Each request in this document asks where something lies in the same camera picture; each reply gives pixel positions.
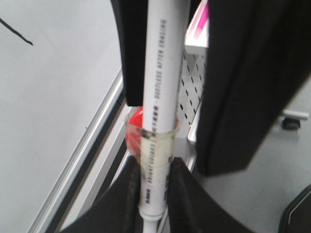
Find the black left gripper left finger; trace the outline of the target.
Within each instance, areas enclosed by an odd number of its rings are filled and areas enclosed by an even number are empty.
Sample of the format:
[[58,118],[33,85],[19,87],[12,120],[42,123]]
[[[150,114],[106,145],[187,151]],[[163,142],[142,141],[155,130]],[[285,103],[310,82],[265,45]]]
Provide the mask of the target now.
[[63,233],[133,233],[138,214],[140,165],[129,156],[118,178],[99,200]]

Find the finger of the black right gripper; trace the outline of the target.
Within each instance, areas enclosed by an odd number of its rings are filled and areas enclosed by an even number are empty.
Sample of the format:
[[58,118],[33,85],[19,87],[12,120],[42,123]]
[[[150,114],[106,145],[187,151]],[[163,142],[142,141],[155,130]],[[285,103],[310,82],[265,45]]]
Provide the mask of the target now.
[[148,1],[112,0],[128,106],[143,104]]
[[205,176],[244,169],[311,74],[308,0],[211,0],[196,133]]

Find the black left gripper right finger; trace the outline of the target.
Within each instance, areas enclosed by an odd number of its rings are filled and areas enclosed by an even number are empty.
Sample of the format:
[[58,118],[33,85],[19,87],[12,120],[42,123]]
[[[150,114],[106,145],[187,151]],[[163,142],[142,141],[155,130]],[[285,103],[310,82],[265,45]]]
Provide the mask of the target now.
[[182,158],[171,163],[168,212],[172,233],[250,233],[194,179]]

